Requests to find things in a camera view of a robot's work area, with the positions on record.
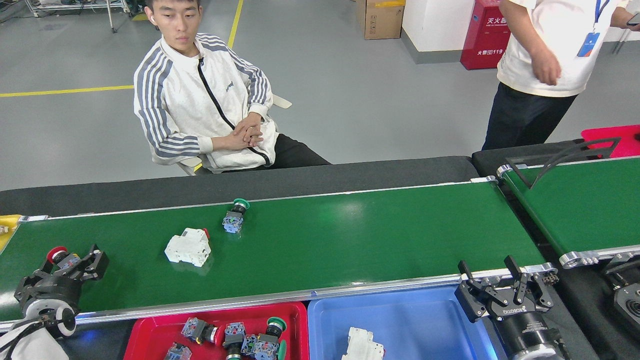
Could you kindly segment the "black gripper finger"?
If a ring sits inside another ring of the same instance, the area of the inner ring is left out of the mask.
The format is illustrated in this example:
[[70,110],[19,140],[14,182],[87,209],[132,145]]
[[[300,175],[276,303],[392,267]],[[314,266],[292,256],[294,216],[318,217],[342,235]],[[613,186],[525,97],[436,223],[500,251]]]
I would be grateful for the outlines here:
[[89,253],[70,267],[70,278],[77,281],[101,280],[109,265],[109,257],[98,244],[93,244]]
[[62,259],[59,262],[51,262],[45,259],[42,265],[36,269],[30,276],[33,280],[45,280],[47,278],[63,278],[70,280],[69,274],[64,273],[69,268],[69,262],[67,259]]
[[502,307],[508,305],[508,299],[499,294],[494,285],[473,278],[464,260],[460,260],[458,269],[461,282],[455,290],[455,298],[470,322],[477,322],[481,317],[487,316],[494,304]]
[[523,272],[511,255],[503,262],[514,280],[512,303],[518,309],[524,308],[525,312],[546,312],[553,307],[549,287],[556,284],[555,272]]

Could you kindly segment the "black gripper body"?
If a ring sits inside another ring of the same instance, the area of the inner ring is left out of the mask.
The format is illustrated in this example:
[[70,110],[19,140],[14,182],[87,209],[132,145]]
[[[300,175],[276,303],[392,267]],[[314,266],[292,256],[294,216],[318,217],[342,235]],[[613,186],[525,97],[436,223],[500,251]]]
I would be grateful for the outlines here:
[[60,300],[78,312],[82,294],[80,280],[68,276],[54,276],[44,272],[25,276],[14,292],[14,298],[25,312],[36,300]]
[[510,360],[567,360],[569,355],[557,329],[551,328],[542,313],[554,306],[550,298],[523,303],[492,301],[489,317]]

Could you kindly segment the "seated person's right hand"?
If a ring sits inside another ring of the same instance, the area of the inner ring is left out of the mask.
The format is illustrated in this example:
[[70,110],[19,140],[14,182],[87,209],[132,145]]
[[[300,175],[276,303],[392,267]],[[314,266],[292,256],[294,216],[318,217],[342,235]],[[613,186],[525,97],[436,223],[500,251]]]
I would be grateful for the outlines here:
[[263,141],[263,133],[257,126],[250,126],[246,130],[235,130],[231,134],[221,138],[222,150],[242,150],[253,147]]

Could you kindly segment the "seated person's left hand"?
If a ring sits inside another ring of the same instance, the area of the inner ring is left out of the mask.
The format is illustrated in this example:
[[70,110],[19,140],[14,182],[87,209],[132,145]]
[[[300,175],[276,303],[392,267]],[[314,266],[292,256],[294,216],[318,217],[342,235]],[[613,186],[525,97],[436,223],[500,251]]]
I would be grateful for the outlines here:
[[256,126],[262,124],[263,117],[258,112],[249,112],[245,118],[242,119],[236,126],[236,132],[247,132],[248,130],[254,129]]

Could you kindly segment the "standing person's right hand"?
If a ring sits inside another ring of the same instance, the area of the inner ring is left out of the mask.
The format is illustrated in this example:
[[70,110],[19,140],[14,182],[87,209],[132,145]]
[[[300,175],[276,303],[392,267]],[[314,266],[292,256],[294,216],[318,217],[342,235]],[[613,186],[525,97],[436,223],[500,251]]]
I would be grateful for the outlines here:
[[530,53],[532,71],[540,83],[557,85],[562,75],[562,67],[552,51],[548,48],[536,48]]

